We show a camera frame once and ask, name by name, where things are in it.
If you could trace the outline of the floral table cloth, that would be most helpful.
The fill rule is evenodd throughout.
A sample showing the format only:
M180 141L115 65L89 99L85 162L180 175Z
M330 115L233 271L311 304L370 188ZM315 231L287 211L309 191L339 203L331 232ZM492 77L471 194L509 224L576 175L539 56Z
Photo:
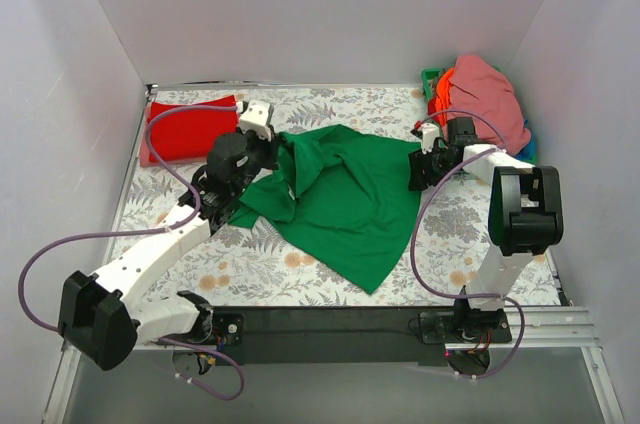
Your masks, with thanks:
M426 112L416 87L245 87L235 97L272 104L274 126L290 133L342 124L409 140L411 126ZM190 290L216 306L447 305L476 278L489 247L489 197L488 185L467 174L451 179L432 200L415 248L403 253L373 294L258 220L250 229L223 228L194 248L149 288L146 299Z

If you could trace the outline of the blue t shirt in basket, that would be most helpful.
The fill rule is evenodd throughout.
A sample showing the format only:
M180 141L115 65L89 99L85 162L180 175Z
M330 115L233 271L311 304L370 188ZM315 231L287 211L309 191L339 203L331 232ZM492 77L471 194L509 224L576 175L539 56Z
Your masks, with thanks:
M529 131L530 139L517 154L517 158L530 164L536 164L538 161L536 137L527 119L524 119L524 128Z

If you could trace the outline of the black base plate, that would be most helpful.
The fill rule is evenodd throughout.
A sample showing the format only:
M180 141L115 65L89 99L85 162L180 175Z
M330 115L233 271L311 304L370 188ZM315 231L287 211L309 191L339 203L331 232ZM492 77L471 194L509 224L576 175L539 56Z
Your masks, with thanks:
M205 346L245 364L413 363L445 367L447 349L484 372L515 337L505 315L462 327L450 307L218 307Z

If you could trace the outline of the orange t shirt in basket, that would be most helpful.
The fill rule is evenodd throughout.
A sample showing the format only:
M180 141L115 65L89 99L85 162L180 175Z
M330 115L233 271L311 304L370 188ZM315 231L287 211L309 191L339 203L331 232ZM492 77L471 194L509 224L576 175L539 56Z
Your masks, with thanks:
M430 81L432 97L427 104L429 114L445 111L451 107L450 89L453 73L454 68L441 69Z

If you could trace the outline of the pink t shirt in basket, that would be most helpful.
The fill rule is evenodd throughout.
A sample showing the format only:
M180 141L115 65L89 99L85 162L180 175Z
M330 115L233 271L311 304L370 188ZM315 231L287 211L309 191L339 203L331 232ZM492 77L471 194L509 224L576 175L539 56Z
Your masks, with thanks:
M496 68L474 54L457 58L451 78L449 109L477 114L498 131L473 117L476 134L516 156L530 139L524 116L509 80Z

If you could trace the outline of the green t shirt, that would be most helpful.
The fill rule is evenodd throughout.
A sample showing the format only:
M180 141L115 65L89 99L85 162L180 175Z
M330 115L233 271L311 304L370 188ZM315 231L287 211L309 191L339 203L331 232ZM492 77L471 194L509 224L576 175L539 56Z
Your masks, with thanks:
M409 190L416 142L343 125L284 132L278 168L250 184L230 222L264 218L294 247L367 294L401 260L421 197Z

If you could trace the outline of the green plastic basket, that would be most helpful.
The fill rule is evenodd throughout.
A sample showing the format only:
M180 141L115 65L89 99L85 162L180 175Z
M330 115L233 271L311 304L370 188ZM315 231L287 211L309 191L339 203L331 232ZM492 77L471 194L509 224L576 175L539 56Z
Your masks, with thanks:
M436 77L436 74L445 68L427 68L424 69L421 73L422 79L422 94L425 97L426 103L428 104L429 99L432 97L432 93L430 90L430 81Z

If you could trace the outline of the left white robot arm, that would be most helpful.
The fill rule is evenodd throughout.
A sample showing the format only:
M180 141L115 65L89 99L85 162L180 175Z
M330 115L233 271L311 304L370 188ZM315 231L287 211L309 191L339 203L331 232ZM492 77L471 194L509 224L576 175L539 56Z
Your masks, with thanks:
M218 137L190 190L151 235L93 274L76 271L66 279L59 334L102 370L121 364L136 345L164 337L212 342L213 307L205 298L191 291L151 303L142 298L185 254L229 222L259 172L276 168L278 147L270 125Z

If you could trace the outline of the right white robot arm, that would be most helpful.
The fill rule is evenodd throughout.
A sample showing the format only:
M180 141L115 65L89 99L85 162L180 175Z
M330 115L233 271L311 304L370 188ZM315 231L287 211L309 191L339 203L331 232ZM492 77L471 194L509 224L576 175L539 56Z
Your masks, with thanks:
M476 278L452 296L451 307L421 313L417 329L426 343L505 343L511 334L504 307L512 286L564 233L559 172L481 140L471 116L453 118L445 129L419 122L412 133L421 147L409 155L410 190L440 190L460 171L491 187L490 247Z

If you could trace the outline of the folded red t shirt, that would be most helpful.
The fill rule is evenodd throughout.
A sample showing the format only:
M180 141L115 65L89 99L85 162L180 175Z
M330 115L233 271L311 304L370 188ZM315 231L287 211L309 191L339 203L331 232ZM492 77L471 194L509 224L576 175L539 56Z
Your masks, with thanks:
M233 108L233 95L212 101L197 102L195 106ZM215 140L225 133L233 133L238 124L236 110L181 111L160 120L150 132L150 142L166 162L186 162L205 158Z

